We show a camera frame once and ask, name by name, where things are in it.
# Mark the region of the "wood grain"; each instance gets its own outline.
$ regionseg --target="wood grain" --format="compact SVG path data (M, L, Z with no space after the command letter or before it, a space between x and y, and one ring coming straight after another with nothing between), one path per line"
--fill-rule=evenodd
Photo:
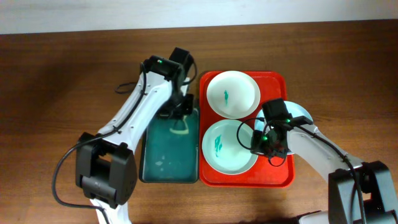
M2 35L1 223L97 223L94 211L55 202L53 169L83 131L95 133L124 103L114 87L137 80L139 62L167 57L175 46L190 50L201 72L279 72L289 100L308 109L328 138L365 161L383 161L398 187L397 20ZM191 91L198 93L198 81ZM73 159L58 191L88 203L74 184ZM295 168L286 189L139 182L130 219L237 223L326 210L327 184L297 156Z

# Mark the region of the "white bowl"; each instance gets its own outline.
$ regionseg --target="white bowl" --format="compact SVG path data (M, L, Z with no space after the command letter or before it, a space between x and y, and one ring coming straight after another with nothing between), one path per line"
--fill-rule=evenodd
M207 129L201 144L203 155L209 165L220 173L242 174L257 161L258 156L243 148L236 139L240 121L225 119ZM243 124L239 130L239 140L250 146L253 130Z
M313 121L310 113L306 109L304 109L304 107L302 107L296 103L290 102L290 101L285 101L285 105L286 105L287 111L292 114L292 117L295 118L298 116L306 116L308 119ZM257 117L258 118L264 117L264 113L262 112L262 110L260 110L260 112L257 114ZM265 123L267 123L267 121L262 122L262 121L256 120L254 122L254 129L259 130L259 131L264 130Z
M229 119L249 116L260 102L260 88L243 72L227 71L214 77L207 87L207 101L217 114Z

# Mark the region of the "wire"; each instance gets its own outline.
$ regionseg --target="wire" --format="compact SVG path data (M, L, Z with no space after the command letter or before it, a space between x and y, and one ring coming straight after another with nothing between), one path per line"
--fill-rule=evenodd
M342 152L340 152L336 146L334 146L332 143L330 143L329 141L327 141L326 139L318 136L316 133L312 133L311 131L301 127L301 126L296 126L295 127L301 129L302 131L306 132L307 134L311 135L313 138L316 138L317 140L325 143L326 145L328 145L329 147L331 147L342 159L343 161L347 164L347 166L349 167L353 179L354 179L354 184L355 184L355 188L356 188L356 192L358 194L358 200L359 200L359 208L361 210L361 218L362 218L362 223L366 224L366 216L365 216L365 209L364 209L364 203L363 203L363 197L362 197L362 190L361 190L361 186L359 184L359 180L358 177L355 173L354 167L353 165L350 163L350 161L348 160L347 156L343 155Z
M243 122L239 125L238 130L236 130L236 139L238 140L238 143L239 143L243 148L249 149L249 150L252 150L252 148L243 145L242 142L241 142L241 140L239 139L239 130L241 129L241 127L242 127L242 125L243 125L244 123L246 123L246 122L248 122L248 121L251 121L251 120L254 120L254 119L259 120L259 121L264 121L264 118L249 118L249 119L243 121Z
M279 122L279 121L268 121L268 122L266 123L266 125L264 126L264 129L262 130L262 134L265 134L265 133L266 133L266 130L267 130L268 126L270 126L270 127L269 127L269 130L271 130L271 124L278 124L278 122Z
M126 94L126 93L131 93L134 89L131 90L119 90L121 87L125 87L125 86L129 86L129 85L135 85L137 84L136 82L129 82L129 83L123 83L118 85L118 87L116 87L116 89L114 89L114 92L117 94Z
M94 206L94 205L79 205L79 204L73 204L73 203L68 203L68 202L64 202L63 200L61 200L57 194L57 189L56 189L56 182L57 182L57 176L58 176L58 172L61 168L61 165L63 164L63 162L65 161L65 159L76 149L89 144L91 142L95 142L98 141L100 139L106 138L108 136L111 136L112 134L118 133L119 130L123 127L123 125L126 124L126 122L128 121L128 119L132 116L132 114L134 113L134 111L137 109L138 105L140 104L142 98L145 95L145 90L146 90L146 86L147 86L147 74L146 74L146 70L145 70L145 66L143 63L140 64L141 69L142 69L142 76L143 76L143 87L141 90L141 94L136 102L136 104L133 106L133 108L131 109L131 111L129 112L129 114L126 116L126 118L122 121L122 123L120 123L117 127L114 127L114 129L109 132L106 133L104 135L101 136L97 136L94 137L92 139L89 139L87 141L84 142L80 142L76 145L74 145L72 148L70 148L67 153L65 153L65 155L63 155L63 157L59 160L57 166L55 167L54 170L54 175L52 177L52 184L51 184L51 189L52 189L52 195L54 196L54 199L63 206L66 207L72 207L72 208L89 208L89 209L98 209L104 216L105 222L106 224L109 224L109 220L108 220L108 216L106 215L105 209L103 207L99 207L99 206Z
M193 59L192 56L191 56L191 58L192 58L192 63L193 63L194 69L195 69L195 74L193 75L193 77L192 77L191 80L186 81L186 82L183 82L182 85L189 85L189 84L191 84L191 83L196 79L196 77L197 77L197 75L198 75L198 67L197 67L197 64L195 63L195 60Z
M268 163L269 163L271 166L273 166L273 167L280 167L281 165L283 165L283 164L285 163L286 158L287 158L287 156L284 157L284 160L283 160L282 163L279 164L279 165L274 165L274 164L271 162L271 158L268 158Z

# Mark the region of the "green stain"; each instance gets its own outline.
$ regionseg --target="green stain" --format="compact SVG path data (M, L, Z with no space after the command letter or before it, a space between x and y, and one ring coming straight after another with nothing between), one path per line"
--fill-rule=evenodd
M221 143L221 135L219 135L215 140L215 149L216 149L216 157L218 157L218 153L221 151L221 148L223 147L223 144Z
M225 100L225 106L228 106L228 92L226 90L224 91L224 100Z

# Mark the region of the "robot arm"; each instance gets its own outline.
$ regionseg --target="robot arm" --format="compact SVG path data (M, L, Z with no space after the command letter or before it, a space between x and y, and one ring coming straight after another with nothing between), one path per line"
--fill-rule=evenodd
M136 182L136 146L151 119L182 119L192 112L193 95L187 94L187 72L193 64L189 52L176 48L170 58L152 56L142 65L140 79L115 117L98 131L99 136L114 134L77 148L76 185L83 189L97 210L101 224L131 223L127 200ZM93 139L83 133L79 142ZM105 154L112 161L101 158Z
M306 130L317 134L321 138L331 142L326 138L314 124L302 125ZM354 168L359 168L364 162L362 159L348 154L335 143L331 142L343 155L347 156ZM342 158L325 143L311 137L299 128L294 128L287 132L287 144L289 149L302 157L312 168L314 168L323 179L328 182L329 174L338 169L349 170Z
M361 214L367 223L397 223L396 191L391 174L383 163L363 162L348 154L327 139L308 118L293 118L283 99L264 103L262 110L267 124L273 129L267 133L253 132L251 152L269 159L274 156L285 158L290 149L328 182L329 211L306 215L299 220L300 224L362 223ZM362 192L371 194L371 199L361 208L359 195L362 196Z

